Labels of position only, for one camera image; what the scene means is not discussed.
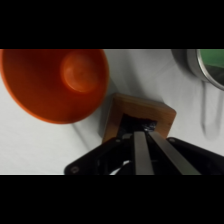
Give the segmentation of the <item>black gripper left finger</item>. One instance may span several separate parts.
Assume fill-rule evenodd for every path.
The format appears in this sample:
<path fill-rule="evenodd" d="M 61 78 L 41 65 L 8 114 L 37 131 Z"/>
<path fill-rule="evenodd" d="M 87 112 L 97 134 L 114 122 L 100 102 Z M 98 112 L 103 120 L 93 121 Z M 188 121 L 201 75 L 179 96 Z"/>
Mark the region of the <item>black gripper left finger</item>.
<path fill-rule="evenodd" d="M 112 138 L 73 161 L 65 175 L 153 175 L 146 134 L 141 131 Z"/>

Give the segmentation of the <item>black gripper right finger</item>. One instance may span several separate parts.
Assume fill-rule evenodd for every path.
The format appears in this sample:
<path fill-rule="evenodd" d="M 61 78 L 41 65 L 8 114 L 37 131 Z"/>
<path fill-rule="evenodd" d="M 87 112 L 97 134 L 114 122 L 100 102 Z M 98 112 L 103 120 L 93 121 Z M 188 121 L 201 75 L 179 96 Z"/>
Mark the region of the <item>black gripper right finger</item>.
<path fill-rule="evenodd" d="M 224 156 L 157 132 L 148 145 L 156 175 L 224 175 Z"/>

